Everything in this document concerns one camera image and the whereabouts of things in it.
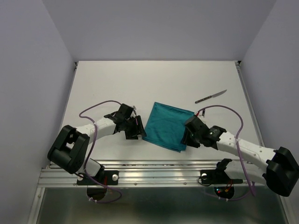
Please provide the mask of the teal cloth napkin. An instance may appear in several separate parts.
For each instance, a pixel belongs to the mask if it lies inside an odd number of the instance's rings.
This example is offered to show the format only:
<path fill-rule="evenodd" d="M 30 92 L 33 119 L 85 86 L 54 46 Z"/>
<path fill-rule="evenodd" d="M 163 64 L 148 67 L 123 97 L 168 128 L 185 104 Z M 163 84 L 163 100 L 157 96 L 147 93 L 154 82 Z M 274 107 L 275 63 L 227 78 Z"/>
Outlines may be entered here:
<path fill-rule="evenodd" d="M 181 143 L 185 122 L 194 112 L 155 102 L 147 121 L 146 136 L 142 139 L 154 145 L 182 152 L 186 145 Z"/>

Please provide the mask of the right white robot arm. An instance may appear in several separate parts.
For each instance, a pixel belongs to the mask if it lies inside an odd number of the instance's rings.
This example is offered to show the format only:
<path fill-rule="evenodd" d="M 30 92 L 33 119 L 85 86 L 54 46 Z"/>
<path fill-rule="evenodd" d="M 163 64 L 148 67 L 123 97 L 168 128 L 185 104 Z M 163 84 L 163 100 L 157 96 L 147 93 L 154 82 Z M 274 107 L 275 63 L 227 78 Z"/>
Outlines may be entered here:
<path fill-rule="evenodd" d="M 205 186 L 260 183 L 274 193 L 288 197 L 299 179 L 299 165 L 285 147 L 271 149 L 237 138 L 224 128 L 209 128 L 199 117 L 185 122 L 182 142 L 191 147 L 211 147 L 233 154 L 240 162 L 222 159 L 215 169 L 202 170 L 198 181 Z"/>

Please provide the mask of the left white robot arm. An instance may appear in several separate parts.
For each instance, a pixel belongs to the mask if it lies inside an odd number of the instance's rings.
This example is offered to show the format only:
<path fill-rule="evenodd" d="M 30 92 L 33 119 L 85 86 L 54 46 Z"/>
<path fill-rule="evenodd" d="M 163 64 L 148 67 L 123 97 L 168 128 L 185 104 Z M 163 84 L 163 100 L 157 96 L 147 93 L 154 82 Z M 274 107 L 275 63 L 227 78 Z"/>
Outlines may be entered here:
<path fill-rule="evenodd" d="M 91 159 L 90 152 L 96 140 L 119 132 L 124 132 L 128 140 L 145 137 L 141 116 L 136 115 L 133 107 L 121 104 L 117 111 L 90 121 L 85 126 L 62 127 L 47 158 L 69 174 L 76 174 L 79 185 L 117 185 L 119 172 L 105 171 L 103 165 Z"/>

